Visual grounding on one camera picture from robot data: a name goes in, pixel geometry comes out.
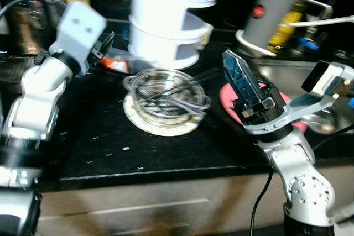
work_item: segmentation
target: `red object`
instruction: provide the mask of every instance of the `red object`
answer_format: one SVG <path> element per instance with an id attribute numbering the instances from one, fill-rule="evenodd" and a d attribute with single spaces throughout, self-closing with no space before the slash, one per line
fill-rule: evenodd
<path id="1" fill-rule="evenodd" d="M 129 65 L 126 60 L 112 60 L 104 56 L 99 62 L 108 69 L 113 69 L 123 73 L 129 73 Z"/>
<path id="2" fill-rule="evenodd" d="M 283 98 L 283 100 L 285 100 L 285 102 L 290 101 L 291 99 L 286 96 L 283 92 L 280 92 L 281 97 Z M 221 90 L 220 90 L 220 101 L 222 106 L 224 107 L 224 109 L 227 111 L 227 113 L 233 118 L 235 119 L 237 122 L 239 122 L 240 124 L 242 124 L 241 120 L 239 119 L 238 115 L 234 112 L 233 109 L 231 109 L 233 107 L 233 101 L 238 99 L 237 95 L 235 94 L 235 92 L 233 91 L 232 87 L 230 86 L 230 84 L 225 84 Z M 303 122 L 295 122 L 293 123 L 294 126 L 298 127 L 303 133 L 305 133 L 306 129 L 307 129 L 307 125 L 304 124 Z"/>
<path id="3" fill-rule="evenodd" d="M 255 6 L 253 9 L 252 17 L 259 19 L 259 18 L 263 17 L 264 12 L 265 12 L 265 9 L 263 6 Z"/>
<path id="4" fill-rule="evenodd" d="M 38 0 L 31 0 L 32 3 L 34 3 L 37 7 L 41 8 L 43 6 L 43 3 Z"/>

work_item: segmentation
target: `black cable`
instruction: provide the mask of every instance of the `black cable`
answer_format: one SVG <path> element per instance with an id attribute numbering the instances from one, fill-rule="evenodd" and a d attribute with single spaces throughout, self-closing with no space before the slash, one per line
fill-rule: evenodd
<path id="1" fill-rule="evenodd" d="M 314 146 L 314 148 L 312 150 L 316 150 L 318 149 L 319 147 L 321 147 L 322 145 L 324 145 L 325 143 L 327 143 L 328 141 L 330 141 L 331 139 L 333 139 L 334 137 L 338 136 L 338 135 L 341 135 L 351 129 L 354 129 L 354 124 L 352 125 L 349 125 L 348 127 L 346 128 L 343 128 L 339 131 L 337 131 L 336 133 L 334 134 L 331 134 L 329 137 L 327 137 L 325 140 L 323 140 L 322 142 L 319 142 L 316 146 Z"/>
<path id="2" fill-rule="evenodd" d="M 270 182 L 272 181 L 272 177 L 273 177 L 273 169 L 270 170 L 269 175 L 268 175 L 268 180 L 265 183 L 265 186 L 263 187 L 263 190 L 261 191 L 261 193 L 259 194 L 259 196 L 256 199 L 256 202 L 254 203 L 253 209 L 252 209 L 252 215 L 251 215 L 251 225 L 249 226 L 249 236 L 252 236 L 253 233 L 253 226 L 254 226 L 254 218 L 256 216 L 256 210 L 258 207 L 259 202 L 261 201 L 262 197 L 264 196 L 264 194 L 266 193 Z"/>

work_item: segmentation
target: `black countertop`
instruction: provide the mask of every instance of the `black countertop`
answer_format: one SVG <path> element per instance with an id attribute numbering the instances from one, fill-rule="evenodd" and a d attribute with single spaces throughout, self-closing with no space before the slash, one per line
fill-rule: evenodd
<path id="1" fill-rule="evenodd" d="M 195 76 L 222 69 L 229 43 L 209 43 L 185 70 Z M 222 72 L 203 88 L 212 107 L 199 127 L 178 137 L 158 137 L 136 128 L 125 116 L 124 75 L 100 68 L 70 83 L 58 105 L 51 142 L 42 145 L 47 164 L 42 191 L 264 173 L 269 165 L 252 138 L 225 112 L 218 99 Z M 306 133 L 311 145 L 323 136 Z M 335 138 L 316 152 L 318 166 L 354 162 L 352 135 Z"/>

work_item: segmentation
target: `white cable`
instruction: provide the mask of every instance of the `white cable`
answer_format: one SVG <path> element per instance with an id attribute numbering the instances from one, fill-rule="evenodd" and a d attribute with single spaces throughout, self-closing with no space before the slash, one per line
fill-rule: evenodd
<path id="1" fill-rule="evenodd" d="M 273 52 L 271 52 L 271 51 L 268 51 L 268 50 L 263 49 L 263 48 L 261 48 L 261 47 L 259 47 L 259 46 L 256 46 L 256 45 L 254 45 L 254 44 L 249 43 L 248 41 L 244 40 L 244 38 L 243 38 L 242 35 L 243 35 L 243 30 L 238 30 L 238 31 L 236 32 L 236 39 L 237 39 L 241 44 L 243 44 L 244 46 L 246 46 L 246 47 L 248 47 L 248 48 L 251 48 L 251 49 L 253 49 L 253 50 L 257 51 L 257 52 L 260 52 L 260 53 L 262 53 L 262 54 L 265 54 L 265 55 L 269 55 L 269 56 L 276 56 L 276 55 L 277 55 L 276 53 L 273 53 Z"/>
<path id="2" fill-rule="evenodd" d="M 291 22 L 291 23 L 280 24 L 279 26 L 282 26 L 282 27 L 286 27 L 286 26 L 288 26 L 288 27 L 308 27 L 308 26 L 320 26 L 320 25 L 328 25 L 328 24 L 343 23 L 343 22 L 353 22 L 354 23 L 354 16 L 335 18 L 335 19 L 315 20 L 313 22 Z"/>

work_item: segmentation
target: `white cylindrical container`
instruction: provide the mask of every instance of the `white cylindrical container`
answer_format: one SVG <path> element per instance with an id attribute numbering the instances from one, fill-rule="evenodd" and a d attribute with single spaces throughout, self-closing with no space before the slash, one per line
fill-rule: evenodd
<path id="1" fill-rule="evenodd" d="M 195 49 L 195 46 L 196 44 L 178 45 L 174 60 L 166 60 L 166 58 L 162 58 L 161 60 L 161 57 L 159 58 L 157 55 L 156 58 L 149 57 L 150 61 L 148 61 L 146 58 L 139 56 L 131 45 L 128 46 L 128 51 L 135 58 L 135 62 L 131 63 L 133 64 L 135 72 L 151 67 L 159 67 L 164 69 L 185 69 L 195 64 L 199 59 L 199 53 Z"/>
<path id="2" fill-rule="evenodd" d="M 189 7 L 214 5 L 216 0 L 132 0 L 131 15 L 144 29 L 154 33 L 178 33 Z"/>
<path id="3" fill-rule="evenodd" d="M 200 18 L 189 12 L 185 13 L 185 19 L 183 21 L 181 29 L 175 32 L 166 30 L 164 28 L 151 29 L 149 25 L 142 25 L 138 23 L 135 20 L 135 17 L 132 15 L 129 16 L 129 21 L 135 24 L 139 29 L 143 30 L 144 32 L 167 39 L 196 39 L 200 36 L 205 35 L 209 30 L 209 25 L 207 23 L 203 22 Z"/>
<path id="4" fill-rule="evenodd" d="M 162 38 L 141 30 L 137 24 L 131 21 L 131 51 L 135 56 L 154 62 L 153 66 L 164 65 L 177 59 L 180 45 L 195 46 L 202 36 L 192 39 L 168 39 Z"/>

